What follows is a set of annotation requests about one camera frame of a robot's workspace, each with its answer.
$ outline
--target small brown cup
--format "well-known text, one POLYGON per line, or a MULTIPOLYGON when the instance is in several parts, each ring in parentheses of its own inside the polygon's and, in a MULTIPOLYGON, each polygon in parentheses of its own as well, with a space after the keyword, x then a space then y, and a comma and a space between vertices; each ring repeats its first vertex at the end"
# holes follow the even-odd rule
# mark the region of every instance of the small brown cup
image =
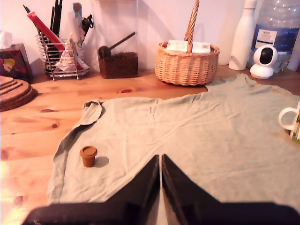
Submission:
POLYGON ((95 156, 98 151, 93 146, 86 146, 82 148, 79 155, 82 157, 82 162, 85 167, 92 167, 95 163, 95 156))

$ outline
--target wooden table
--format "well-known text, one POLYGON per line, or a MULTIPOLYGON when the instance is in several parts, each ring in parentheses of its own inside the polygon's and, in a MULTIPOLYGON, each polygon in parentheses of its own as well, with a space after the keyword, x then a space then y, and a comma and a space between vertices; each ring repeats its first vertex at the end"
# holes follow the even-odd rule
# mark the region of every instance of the wooden table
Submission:
MULTIPOLYGON (((215 79, 237 72, 220 66, 215 79)), ((263 84, 281 86, 300 95, 300 74, 286 70, 263 84)), ((39 95, 30 103, 1 112, 1 224, 20 224, 35 207, 47 204, 52 158, 61 139, 80 119, 91 99, 150 97, 168 99, 207 91, 204 86, 181 87, 160 82, 153 71, 138 78, 103 79, 91 74, 82 80, 52 81, 38 76, 32 85, 39 95)))

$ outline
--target camera lens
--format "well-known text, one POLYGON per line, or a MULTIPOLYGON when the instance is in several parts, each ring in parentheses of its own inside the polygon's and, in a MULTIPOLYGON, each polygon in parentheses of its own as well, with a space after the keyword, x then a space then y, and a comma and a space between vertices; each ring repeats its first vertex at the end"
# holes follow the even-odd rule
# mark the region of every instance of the camera lens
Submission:
POLYGON ((271 48, 262 49, 261 57, 259 58, 260 63, 267 65, 272 61, 273 50, 271 48))

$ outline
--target wicker basket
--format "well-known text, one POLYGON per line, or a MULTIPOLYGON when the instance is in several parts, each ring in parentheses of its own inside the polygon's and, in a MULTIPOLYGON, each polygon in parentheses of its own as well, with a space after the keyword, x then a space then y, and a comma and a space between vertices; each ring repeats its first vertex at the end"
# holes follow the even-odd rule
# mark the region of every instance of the wicker basket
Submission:
POLYGON ((210 53, 191 53, 198 8, 199 0, 196 0, 184 38, 188 41, 187 53, 166 50, 167 41, 159 44, 155 74, 161 81, 187 86, 210 83, 214 78, 218 68, 219 48, 210 45, 210 53))

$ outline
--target mug handle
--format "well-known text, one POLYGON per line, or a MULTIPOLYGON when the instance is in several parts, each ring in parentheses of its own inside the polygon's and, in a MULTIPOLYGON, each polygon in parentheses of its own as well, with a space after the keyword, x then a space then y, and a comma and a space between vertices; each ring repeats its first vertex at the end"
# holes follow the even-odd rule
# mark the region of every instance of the mug handle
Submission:
POLYGON ((294 113, 297 114, 297 113, 299 112, 299 110, 297 110, 297 109, 295 109, 295 108, 291 108, 291 107, 283 109, 283 110, 280 112, 279 116, 278 116, 279 123, 280 123, 280 125, 281 125, 284 129, 287 129, 287 130, 293 130, 293 129, 294 129, 293 124, 287 125, 287 124, 283 124, 282 121, 281 121, 283 115, 286 114, 286 113, 288 113, 288 112, 294 112, 294 113))

